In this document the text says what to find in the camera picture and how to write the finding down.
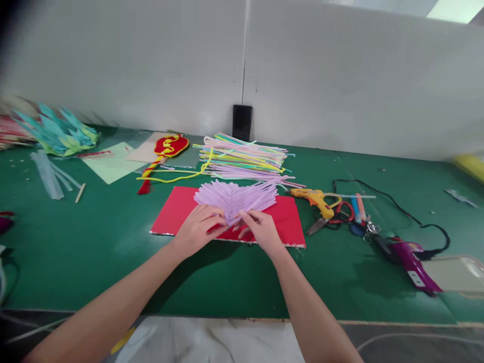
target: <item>phone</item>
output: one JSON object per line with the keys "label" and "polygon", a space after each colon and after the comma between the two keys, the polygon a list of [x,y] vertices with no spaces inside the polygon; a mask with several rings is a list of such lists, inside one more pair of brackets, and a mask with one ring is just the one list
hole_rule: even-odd
{"label": "phone", "polygon": [[234,105],[232,136],[242,141],[249,141],[251,137],[251,126],[252,106]]}

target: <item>yellow pipe cleaner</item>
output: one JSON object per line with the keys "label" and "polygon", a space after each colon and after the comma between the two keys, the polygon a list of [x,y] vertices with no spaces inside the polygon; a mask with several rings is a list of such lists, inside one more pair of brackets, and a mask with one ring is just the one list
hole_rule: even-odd
{"label": "yellow pipe cleaner", "polygon": [[208,161],[202,165],[202,167],[200,168],[200,171],[184,171],[184,172],[192,172],[194,173],[193,175],[189,175],[189,176],[180,176],[176,179],[173,179],[173,180],[163,180],[163,179],[157,179],[157,178],[150,178],[150,177],[139,177],[139,178],[136,178],[136,180],[155,180],[157,182],[162,182],[162,183],[172,183],[172,182],[176,182],[177,180],[181,180],[181,179],[189,179],[191,177],[194,177],[194,176],[197,176],[197,175],[200,175],[202,174],[205,169],[207,168],[208,164],[210,164],[210,160],[212,160],[212,156],[213,156],[213,148],[210,148],[210,157],[208,158]]}

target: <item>yellow glue gun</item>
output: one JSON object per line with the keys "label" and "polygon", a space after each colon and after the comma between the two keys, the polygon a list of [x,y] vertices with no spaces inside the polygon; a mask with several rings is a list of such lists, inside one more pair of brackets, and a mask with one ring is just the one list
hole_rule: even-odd
{"label": "yellow glue gun", "polygon": [[334,217],[334,211],[332,208],[336,207],[339,203],[341,203],[341,197],[337,197],[337,202],[328,205],[324,201],[325,194],[320,190],[296,188],[291,189],[287,192],[296,198],[306,198],[309,201],[310,205],[318,206],[319,210],[321,211],[321,216],[327,221]]}

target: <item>white wall panel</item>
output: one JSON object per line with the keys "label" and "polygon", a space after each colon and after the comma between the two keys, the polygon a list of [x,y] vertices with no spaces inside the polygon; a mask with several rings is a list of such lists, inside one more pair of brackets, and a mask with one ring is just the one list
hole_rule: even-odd
{"label": "white wall panel", "polygon": [[442,160],[484,149],[484,28],[253,0],[244,104],[258,141]]}
{"label": "white wall panel", "polygon": [[3,54],[2,94],[127,127],[231,129],[231,106],[242,93],[244,1],[34,4]]}

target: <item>red scissors handle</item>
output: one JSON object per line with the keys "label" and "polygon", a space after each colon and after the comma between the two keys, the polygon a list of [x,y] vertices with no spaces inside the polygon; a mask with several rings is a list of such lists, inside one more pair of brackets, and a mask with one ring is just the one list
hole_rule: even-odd
{"label": "red scissors handle", "polygon": [[343,206],[343,204],[345,206],[348,207],[348,209],[350,210],[351,214],[350,216],[346,219],[346,220],[341,220],[341,219],[331,219],[329,221],[329,224],[336,224],[336,223],[348,223],[348,222],[351,222],[354,220],[354,209],[353,207],[351,206],[351,204],[349,204],[348,202],[341,202],[340,204],[338,204],[338,206],[336,207],[336,211],[335,211],[335,214],[339,214],[341,212],[341,207]]}

